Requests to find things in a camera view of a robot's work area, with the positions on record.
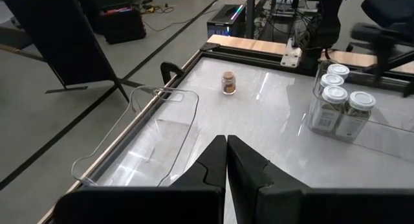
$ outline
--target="clear plastic bin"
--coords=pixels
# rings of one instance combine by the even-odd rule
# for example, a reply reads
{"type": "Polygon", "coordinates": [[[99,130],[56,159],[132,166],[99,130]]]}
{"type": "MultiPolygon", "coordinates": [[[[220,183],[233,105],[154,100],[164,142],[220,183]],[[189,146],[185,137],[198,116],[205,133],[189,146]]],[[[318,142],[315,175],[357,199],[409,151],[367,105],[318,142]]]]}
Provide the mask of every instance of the clear plastic bin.
{"type": "Polygon", "coordinates": [[[74,162],[72,176],[89,186],[170,185],[184,173],[197,139],[198,103],[193,91],[136,88],[97,149],[74,162]]]}
{"type": "Polygon", "coordinates": [[[353,91],[365,91],[373,95],[376,104],[371,110],[371,116],[366,120],[334,111],[338,118],[333,129],[327,131],[323,128],[315,128],[315,123],[318,122],[315,120],[317,118],[315,113],[320,106],[327,105],[335,110],[332,105],[323,100],[318,92],[320,78],[326,73],[323,68],[327,67],[327,63],[335,62],[327,60],[320,64],[312,90],[313,99],[307,115],[308,128],[326,137],[414,161],[414,98],[413,96],[402,98],[401,92],[390,91],[390,89],[402,90],[408,84],[405,81],[383,78],[379,84],[374,84],[374,76],[351,71],[342,87],[347,90],[348,95],[353,91]],[[354,118],[366,123],[358,135],[351,137],[338,135],[337,127],[344,118],[354,118]]]}

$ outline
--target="glossy white tabletop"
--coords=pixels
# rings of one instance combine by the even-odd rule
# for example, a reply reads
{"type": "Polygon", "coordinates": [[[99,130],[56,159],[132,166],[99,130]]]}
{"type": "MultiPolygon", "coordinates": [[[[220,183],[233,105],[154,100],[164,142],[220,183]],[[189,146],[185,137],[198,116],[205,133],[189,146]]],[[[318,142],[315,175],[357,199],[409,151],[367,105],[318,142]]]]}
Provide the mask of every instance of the glossy white tabletop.
{"type": "MultiPolygon", "coordinates": [[[[276,166],[311,187],[413,188],[414,164],[410,160],[323,137],[308,129],[304,120],[313,83],[314,78],[308,76],[203,58],[178,87],[196,92],[200,100],[193,126],[198,136],[188,152],[190,159],[183,157],[183,162],[177,165],[191,166],[216,135],[237,135],[276,166]],[[237,89],[231,96],[221,92],[221,76],[225,71],[236,75],[237,89]]],[[[380,107],[377,114],[373,113],[374,120],[381,118],[391,125],[413,129],[413,116],[408,114],[414,110],[412,98],[402,99],[391,91],[370,92],[380,107]]],[[[176,109],[160,111],[179,115],[176,109]]],[[[381,133],[375,134],[376,140],[380,140],[381,133]]],[[[390,149],[399,146],[398,149],[404,149],[400,153],[413,155],[411,139],[398,136],[386,139],[392,144],[390,149]]],[[[112,173],[104,174],[100,180],[113,178],[112,173]]],[[[225,220],[235,223],[229,187],[226,196],[225,220]]]]}

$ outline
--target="concrete floor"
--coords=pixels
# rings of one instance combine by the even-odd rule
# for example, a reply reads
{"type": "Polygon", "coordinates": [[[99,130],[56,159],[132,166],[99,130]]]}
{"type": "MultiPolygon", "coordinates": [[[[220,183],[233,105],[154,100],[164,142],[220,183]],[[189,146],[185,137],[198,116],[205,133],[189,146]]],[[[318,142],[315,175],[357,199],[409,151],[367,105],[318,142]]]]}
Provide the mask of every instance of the concrete floor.
{"type": "MultiPolygon", "coordinates": [[[[212,1],[154,0],[157,4],[173,5],[175,11],[170,14],[144,15],[144,21],[153,28],[160,29],[172,22],[194,17],[212,1]]],[[[339,13],[342,30],[336,49],[345,49],[350,41],[349,30],[356,22],[371,22],[360,8],[362,1],[343,2],[339,13]]],[[[218,2],[209,10],[222,5],[218,2]]],[[[2,15],[3,12],[0,12],[0,20],[8,18],[2,15]]],[[[183,66],[207,40],[206,21],[213,15],[214,12],[201,16],[129,80],[146,85],[163,85],[160,64],[169,61],[183,66]]],[[[147,27],[145,39],[117,45],[108,45],[103,36],[97,36],[97,39],[115,73],[123,78],[183,25],[173,25],[162,32],[147,27]]],[[[26,50],[36,52],[33,45],[26,50]]],[[[101,82],[92,84],[86,91],[45,95],[46,90],[60,88],[58,80],[46,64],[0,51],[0,68],[0,181],[46,145],[112,86],[111,82],[101,82]]],[[[132,87],[125,86],[125,89],[128,93],[132,91],[132,87]]],[[[39,220],[73,184],[74,179],[70,176],[72,163],[94,150],[126,107],[120,92],[115,91],[0,191],[0,223],[34,223],[39,220]]]]}

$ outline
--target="spice jar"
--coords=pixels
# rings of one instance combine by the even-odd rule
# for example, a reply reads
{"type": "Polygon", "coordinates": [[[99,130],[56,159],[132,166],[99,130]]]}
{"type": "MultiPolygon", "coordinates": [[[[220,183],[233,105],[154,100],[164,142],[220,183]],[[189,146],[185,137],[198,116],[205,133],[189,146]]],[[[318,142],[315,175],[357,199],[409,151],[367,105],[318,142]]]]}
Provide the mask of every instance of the spice jar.
{"type": "Polygon", "coordinates": [[[336,129],[336,135],[355,140],[362,131],[374,108],[374,96],[363,91],[352,92],[344,105],[345,113],[336,129]]]}
{"type": "Polygon", "coordinates": [[[342,84],[343,84],[342,77],[336,74],[324,74],[321,77],[320,86],[319,86],[319,94],[322,95],[322,92],[325,89],[325,87],[329,85],[340,86],[342,84]]]}
{"type": "Polygon", "coordinates": [[[346,79],[349,74],[349,68],[344,65],[340,65],[340,64],[332,64],[328,66],[327,72],[329,74],[336,74],[342,77],[343,79],[346,79]]]}
{"type": "Polygon", "coordinates": [[[332,64],[335,64],[335,62],[331,60],[323,60],[319,63],[319,70],[322,74],[325,74],[328,71],[328,67],[332,64]]]}
{"type": "Polygon", "coordinates": [[[221,91],[225,95],[232,95],[235,93],[235,74],[233,72],[225,72],[221,77],[221,91]]]}
{"type": "Polygon", "coordinates": [[[322,100],[319,100],[313,109],[311,130],[330,133],[342,112],[348,92],[342,87],[329,85],[323,89],[321,97],[322,100]]]}

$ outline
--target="white jar cap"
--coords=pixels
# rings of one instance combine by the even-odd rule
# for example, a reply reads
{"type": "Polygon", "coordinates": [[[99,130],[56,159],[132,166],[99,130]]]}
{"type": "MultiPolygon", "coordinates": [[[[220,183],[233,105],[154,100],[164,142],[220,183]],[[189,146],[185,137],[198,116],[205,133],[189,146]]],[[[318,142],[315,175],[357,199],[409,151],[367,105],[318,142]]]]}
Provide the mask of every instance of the white jar cap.
{"type": "Polygon", "coordinates": [[[342,85],[343,78],[336,74],[324,74],[321,78],[321,86],[327,87],[328,85],[342,85]]]}
{"type": "Polygon", "coordinates": [[[341,104],[348,97],[348,92],[336,85],[329,85],[323,89],[322,98],[330,104],[341,104]]]}
{"type": "Polygon", "coordinates": [[[328,66],[328,73],[336,74],[341,76],[343,79],[346,79],[349,74],[349,68],[340,64],[332,64],[328,66]]]}
{"type": "Polygon", "coordinates": [[[369,111],[375,104],[376,100],[374,96],[363,91],[352,92],[349,96],[349,105],[361,111],[369,111]]]}

